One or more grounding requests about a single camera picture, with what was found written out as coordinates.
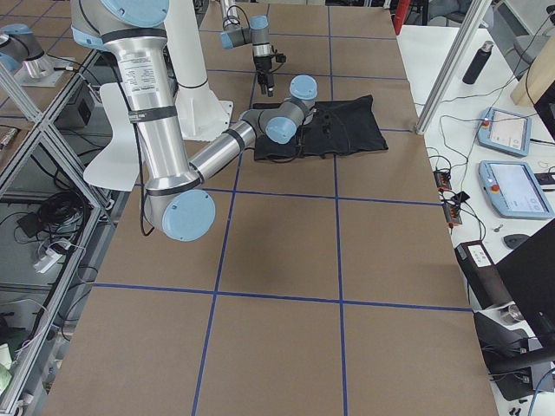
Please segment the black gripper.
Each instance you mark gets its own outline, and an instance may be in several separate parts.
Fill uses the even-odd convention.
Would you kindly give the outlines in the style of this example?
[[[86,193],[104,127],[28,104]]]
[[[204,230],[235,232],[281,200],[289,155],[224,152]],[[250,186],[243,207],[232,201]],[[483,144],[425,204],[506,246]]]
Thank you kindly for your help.
[[[272,71],[272,56],[255,56],[254,57],[255,69],[257,71],[258,84],[261,94],[273,96],[274,94],[274,78]]]

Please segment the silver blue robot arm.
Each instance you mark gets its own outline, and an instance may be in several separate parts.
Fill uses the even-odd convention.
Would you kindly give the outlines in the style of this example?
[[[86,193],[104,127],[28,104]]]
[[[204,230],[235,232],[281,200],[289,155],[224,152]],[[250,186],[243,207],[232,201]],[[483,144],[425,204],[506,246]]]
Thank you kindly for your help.
[[[311,121],[317,82],[291,81],[278,107],[243,112],[211,90],[189,1],[74,1],[75,41],[112,54],[137,141],[140,216],[178,241],[205,235],[215,204],[203,184],[258,137],[287,143]]]
[[[234,1],[221,1],[222,31],[219,34],[224,49],[251,45],[261,93],[273,96],[275,82],[272,65],[277,61],[277,51],[271,45],[269,22],[266,15],[248,17]]]

